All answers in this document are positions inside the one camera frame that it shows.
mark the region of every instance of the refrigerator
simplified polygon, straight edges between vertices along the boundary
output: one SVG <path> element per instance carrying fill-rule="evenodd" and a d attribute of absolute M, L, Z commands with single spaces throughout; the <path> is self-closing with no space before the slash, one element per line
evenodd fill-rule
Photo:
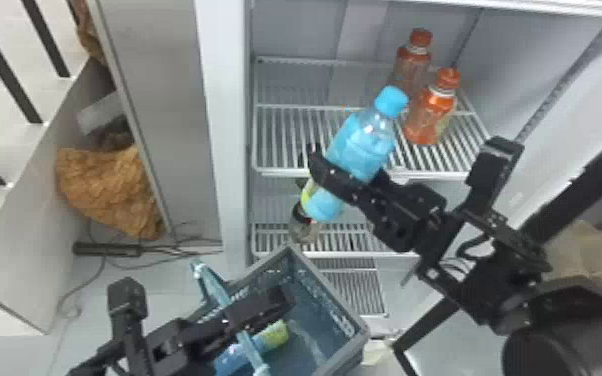
<path fill-rule="evenodd" d="M 192 78 L 202 82 L 216 221 L 234 273 L 289 241 L 308 153 L 325 151 L 343 120 L 370 104 L 416 27 L 433 34 L 431 71 L 460 72 L 458 108 L 432 147 L 408 145 L 399 119 L 386 165 L 395 181 L 423 182 L 454 207 L 468 192 L 463 180 L 482 143 L 515 139 L 525 151 L 495 209 L 518 228 L 602 153 L 602 0 L 154 4 L 167 14 L 182 8 L 176 17 L 186 17 L 197 42 L 200 76 Z M 473 236 L 465 228 L 454 246 Z M 387 249 L 352 208 L 302 249 L 373 335 L 396 336 L 440 299 L 416 279 L 401 286 L 417 256 Z M 500 374 L 502 340 L 456 316 L 409 351 L 414 367 L 421 375 Z"/>

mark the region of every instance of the staircase railing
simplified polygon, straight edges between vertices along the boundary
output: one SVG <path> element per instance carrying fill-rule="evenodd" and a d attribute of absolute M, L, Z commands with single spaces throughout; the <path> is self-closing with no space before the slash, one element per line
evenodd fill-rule
<path fill-rule="evenodd" d="M 35 0 L 20 1 L 23 3 L 24 8 L 26 9 L 26 13 L 35 27 L 35 31 L 42 41 L 47 55 L 49 55 L 49 60 L 51 60 L 51 63 L 56 70 L 56 74 L 59 77 L 70 77 L 70 72 L 65 64 L 65 60 L 63 60 L 63 56 L 61 56 L 58 46 L 56 45 L 56 41 L 54 40 L 51 31 L 49 30 L 47 23 L 42 16 L 40 8 L 37 6 L 37 2 Z M 70 11 L 72 12 L 73 17 L 75 17 L 74 9 L 72 9 L 69 1 L 68 6 L 70 6 Z M 33 105 L 33 102 L 28 97 L 26 91 L 23 89 L 23 86 L 14 74 L 14 71 L 9 66 L 9 63 L 2 54 L 2 51 L 0 51 L 0 79 L 11 94 L 12 98 L 14 98 L 16 105 L 19 107 L 26 120 L 28 120 L 28 122 L 31 124 L 42 124 L 42 117 L 37 111 L 35 105 Z M 0 176 L 0 186 L 4 186 L 6 184 L 7 183 L 5 180 Z"/>

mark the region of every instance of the gray plastic basket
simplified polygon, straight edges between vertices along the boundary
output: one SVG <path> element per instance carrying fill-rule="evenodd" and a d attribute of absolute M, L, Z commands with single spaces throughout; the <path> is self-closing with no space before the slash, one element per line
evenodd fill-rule
<path fill-rule="evenodd" d="M 347 305 L 330 282 L 301 252 L 285 248 L 259 260 L 246 271 L 246 276 L 230 283 L 229 295 L 240 299 L 247 294 L 276 285 L 287 286 L 296 304 L 284 320 L 293 320 L 319 346 L 326 361 L 316 364 L 306 342 L 290 332 L 290 340 L 267 354 L 264 360 L 272 375 L 324 376 L 345 375 L 361 363 L 362 349 L 368 340 L 366 323 Z M 206 304 L 189 319 L 202 321 L 218 311 Z M 250 375 L 251 367 L 243 367 L 234 375 Z"/>

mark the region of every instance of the blue bottle cap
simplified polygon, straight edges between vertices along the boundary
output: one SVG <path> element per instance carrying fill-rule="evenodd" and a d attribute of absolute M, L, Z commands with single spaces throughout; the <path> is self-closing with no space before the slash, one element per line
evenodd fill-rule
<path fill-rule="evenodd" d="M 376 110 L 389 118 L 396 118 L 406 104 L 408 104 L 408 97 L 394 86 L 385 86 L 373 101 Z"/>

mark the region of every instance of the blue bottle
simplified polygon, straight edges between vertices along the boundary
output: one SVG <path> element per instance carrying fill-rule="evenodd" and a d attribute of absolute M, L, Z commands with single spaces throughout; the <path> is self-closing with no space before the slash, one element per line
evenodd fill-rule
<path fill-rule="evenodd" d="M 407 103 L 408 97 L 404 92 L 394 86 L 386 86 L 371 107 L 345 120 L 324 157 L 355 178 L 370 182 L 395 147 L 394 119 Z M 300 205 L 295 207 L 295 211 L 301 213 L 292 215 L 292 236 L 300 242 L 314 241 L 317 231 L 295 230 L 294 220 L 303 223 L 298 217 L 305 215 L 308 218 L 305 225 L 317 227 L 319 222 L 337 218 L 342 207 L 343 202 L 339 198 L 309 179 L 301 191 Z"/>

